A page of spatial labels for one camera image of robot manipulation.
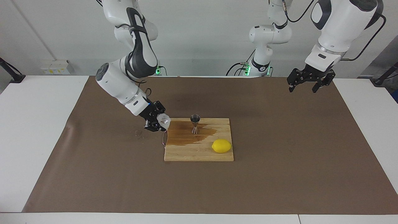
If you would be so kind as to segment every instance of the white table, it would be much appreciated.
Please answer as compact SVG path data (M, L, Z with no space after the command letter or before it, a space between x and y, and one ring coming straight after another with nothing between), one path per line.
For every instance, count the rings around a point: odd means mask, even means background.
M0 211L21 212L87 76L27 76L0 95ZM369 80L335 79L363 135L398 192L398 104ZM393 216L2 213L0 223L398 223Z

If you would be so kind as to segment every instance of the white robotic arm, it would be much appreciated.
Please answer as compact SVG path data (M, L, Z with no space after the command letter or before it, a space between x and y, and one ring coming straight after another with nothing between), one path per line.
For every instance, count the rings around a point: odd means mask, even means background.
M293 0L286 0L286 10ZM250 61L250 75L264 76L273 54L269 44L287 43L292 37L292 29L283 8L282 0L271 0L268 7L268 18L272 25L255 26L250 30L250 41L256 46L254 58Z
M305 68L294 69L287 78L290 92L307 81L316 82L312 88L314 93L328 86L335 77L332 67L362 31L382 16L383 8L382 0L319 0L311 20L322 34L305 60Z
M135 83L153 75L158 60L150 40L158 36L154 24L145 20L137 0L102 0L106 18L115 26L115 37L132 51L122 59L105 63L97 71L97 83L134 115L145 119L145 129L166 131L170 118L159 102L150 101Z

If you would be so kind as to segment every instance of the jigger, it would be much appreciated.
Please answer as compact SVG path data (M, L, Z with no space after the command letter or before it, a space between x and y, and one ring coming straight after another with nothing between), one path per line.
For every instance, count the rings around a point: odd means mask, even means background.
M193 124L192 134L194 134L194 135L197 135L199 133L199 130L198 130L199 121L200 121L199 115L194 114L191 116L191 122Z

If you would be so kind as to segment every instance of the brown mat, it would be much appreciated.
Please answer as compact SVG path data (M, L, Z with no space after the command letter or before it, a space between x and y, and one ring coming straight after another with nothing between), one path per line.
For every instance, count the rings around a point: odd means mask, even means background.
M90 77L24 212L398 214L333 84L291 94L285 78L147 80L171 117L230 118L235 161L164 162L163 133Z

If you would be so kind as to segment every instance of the yellow lemon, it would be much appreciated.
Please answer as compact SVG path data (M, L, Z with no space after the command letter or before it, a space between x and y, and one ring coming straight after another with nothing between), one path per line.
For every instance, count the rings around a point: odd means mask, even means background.
M213 142L211 147L215 152L226 153L232 148L232 145L225 139L217 139Z

